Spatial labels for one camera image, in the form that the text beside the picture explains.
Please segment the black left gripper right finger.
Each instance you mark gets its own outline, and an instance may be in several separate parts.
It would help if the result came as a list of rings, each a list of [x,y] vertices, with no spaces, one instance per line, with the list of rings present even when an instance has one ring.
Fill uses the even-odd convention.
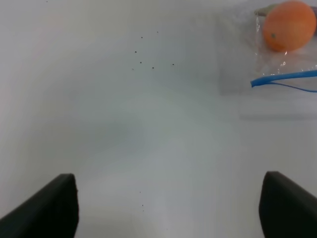
[[[277,171],[265,174],[259,217],[266,238],[317,236],[317,198]]]

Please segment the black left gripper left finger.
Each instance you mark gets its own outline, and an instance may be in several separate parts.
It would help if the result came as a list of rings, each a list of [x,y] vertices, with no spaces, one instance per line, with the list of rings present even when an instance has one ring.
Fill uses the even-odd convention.
[[[74,174],[60,174],[0,219],[2,238],[73,238],[79,223]]]

